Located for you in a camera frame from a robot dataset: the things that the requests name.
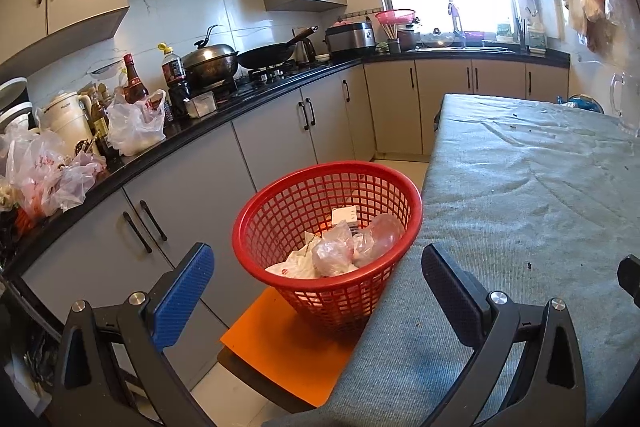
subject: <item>white wall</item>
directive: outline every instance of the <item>white wall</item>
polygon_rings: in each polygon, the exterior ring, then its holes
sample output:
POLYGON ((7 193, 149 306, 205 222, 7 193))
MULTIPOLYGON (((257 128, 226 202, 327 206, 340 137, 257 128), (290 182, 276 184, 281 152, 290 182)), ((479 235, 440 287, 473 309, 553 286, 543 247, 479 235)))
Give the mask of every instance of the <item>white wall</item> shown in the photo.
MULTIPOLYGON (((263 0, 129 0, 130 9, 113 39, 61 58, 29 78, 29 95, 42 107, 60 90, 78 90, 93 79, 88 72, 132 53, 136 69, 149 90, 166 89, 162 52, 166 42, 184 56, 195 50, 207 27, 217 24, 210 44, 226 43, 237 51, 287 41, 292 28, 321 23, 322 16, 306 12, 267 12, 263 0)), ((323 35, 314 39, 320 49, 323 35)), ((111 89, 118 75, 105 82, 111 89)))

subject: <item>faucet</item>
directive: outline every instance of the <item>faucet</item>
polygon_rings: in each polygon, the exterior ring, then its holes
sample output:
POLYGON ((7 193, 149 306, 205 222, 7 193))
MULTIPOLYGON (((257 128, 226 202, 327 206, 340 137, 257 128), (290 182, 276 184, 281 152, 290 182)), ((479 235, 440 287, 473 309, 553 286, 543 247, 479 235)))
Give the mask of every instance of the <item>faucet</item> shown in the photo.
POLYGON ((460 38, 462 49, 466 48, 466 34, 462 31, 462 20, 460 20, 460 12, 455 4, 449 3, 449 15, 453 20, 453 34, 460 38))

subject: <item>red plastic basket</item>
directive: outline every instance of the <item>red plastic basket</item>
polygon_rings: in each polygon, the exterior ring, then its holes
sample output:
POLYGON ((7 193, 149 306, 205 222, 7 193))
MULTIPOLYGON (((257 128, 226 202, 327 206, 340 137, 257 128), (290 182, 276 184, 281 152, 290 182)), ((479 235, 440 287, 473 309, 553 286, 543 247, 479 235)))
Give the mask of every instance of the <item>red plastic basket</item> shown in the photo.
POLYGON ((391 272, 422 223, 422 200, 403 174, 364 162, 336 162, 294 172, 256 194, 233 230, 238 261, 272 286, 300 315, 334 331, 359 330, 372 314, 391 272), (286 279, 265 271, 304 246, 304 232, 331 228, 334 208, 358 208, 364 228, 378 214, 397 216, 405 232, 380 259, 352 273, 317 280, 286 279))

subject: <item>floor tile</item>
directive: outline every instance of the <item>floor tile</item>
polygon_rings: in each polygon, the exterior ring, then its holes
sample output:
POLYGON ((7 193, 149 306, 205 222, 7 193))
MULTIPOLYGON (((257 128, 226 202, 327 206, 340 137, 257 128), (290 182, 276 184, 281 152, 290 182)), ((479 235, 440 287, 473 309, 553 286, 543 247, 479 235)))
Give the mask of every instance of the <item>floor tile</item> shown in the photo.
POLYGON ((392 160, 375 160, 375 162, 402 172, 402 174, 414 182, 415 186, 418 187, 418 190, 422 190, 424 177, 427 174, 427 169, 429 168, 428 163, 398 162, 392 160))
POLYGON ((268 402, 219 363, 191 394, 218 427, 247 427, 268 402))

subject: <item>rice cooker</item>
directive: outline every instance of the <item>rice cooker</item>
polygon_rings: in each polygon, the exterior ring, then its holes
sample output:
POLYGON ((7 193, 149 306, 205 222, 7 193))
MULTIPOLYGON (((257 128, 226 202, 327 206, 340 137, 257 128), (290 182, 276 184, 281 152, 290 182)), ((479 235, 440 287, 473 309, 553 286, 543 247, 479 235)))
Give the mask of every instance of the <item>rice cooker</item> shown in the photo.
POLYGON ((370 22, 332 26, 326 31, 324 40, 332 60, 351 60, 373 55, 376 51, 376 37, 370 22))

